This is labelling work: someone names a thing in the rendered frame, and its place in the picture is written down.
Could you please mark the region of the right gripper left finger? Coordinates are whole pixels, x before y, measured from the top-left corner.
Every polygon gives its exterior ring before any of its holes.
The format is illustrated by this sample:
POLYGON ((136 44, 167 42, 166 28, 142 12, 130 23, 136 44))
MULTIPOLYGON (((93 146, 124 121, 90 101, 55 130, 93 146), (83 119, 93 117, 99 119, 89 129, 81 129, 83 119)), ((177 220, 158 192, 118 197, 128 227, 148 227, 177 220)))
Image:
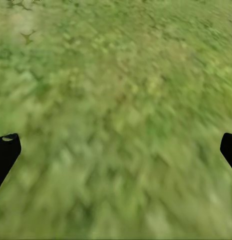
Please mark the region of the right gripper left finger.
POLYGON ((21 143, 17 133, 0 137, 0 186, 21 151, 21 143))

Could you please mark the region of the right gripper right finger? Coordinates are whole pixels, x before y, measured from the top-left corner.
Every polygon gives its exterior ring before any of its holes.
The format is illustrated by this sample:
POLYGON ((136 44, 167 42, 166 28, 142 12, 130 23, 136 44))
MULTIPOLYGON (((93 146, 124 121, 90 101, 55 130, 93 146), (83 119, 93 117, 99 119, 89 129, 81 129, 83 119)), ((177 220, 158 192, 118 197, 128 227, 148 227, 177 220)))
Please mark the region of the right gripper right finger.
POLYGON ((232 167, 232 134, 225 133, 223 135, 220 151, 232 167))

